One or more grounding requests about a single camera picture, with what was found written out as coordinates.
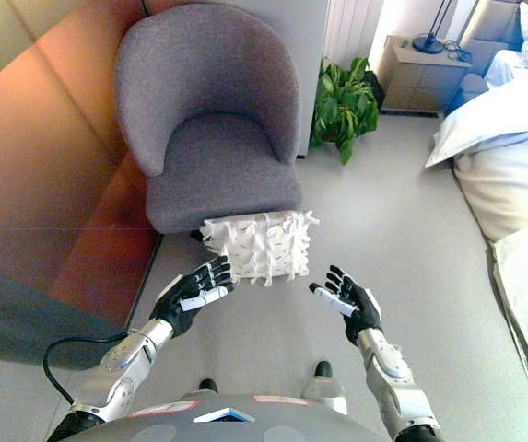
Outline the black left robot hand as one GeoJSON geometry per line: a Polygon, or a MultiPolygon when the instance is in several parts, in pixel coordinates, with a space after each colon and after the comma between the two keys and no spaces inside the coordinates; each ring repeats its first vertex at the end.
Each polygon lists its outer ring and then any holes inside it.
{"type": "Polygon", "coordinates": [[[228,257],[223,255],[183,275],[158,298],[149,318],[167,322],[172,338],[185,334],[202,307],[235,289],[230,268],[228,257]]]}

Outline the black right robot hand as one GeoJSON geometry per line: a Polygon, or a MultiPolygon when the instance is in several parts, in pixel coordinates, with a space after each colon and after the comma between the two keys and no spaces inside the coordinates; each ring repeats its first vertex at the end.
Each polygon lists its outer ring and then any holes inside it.
{"type": "Polygon", "coordinates": [[[352,344],[357,344],[358,334],[366,329],[382,330],[381,309],[375,297],[341,268],[331,265],[324,286],[310,283],[309,290],[342,315],[346,338],[352,344]]]}

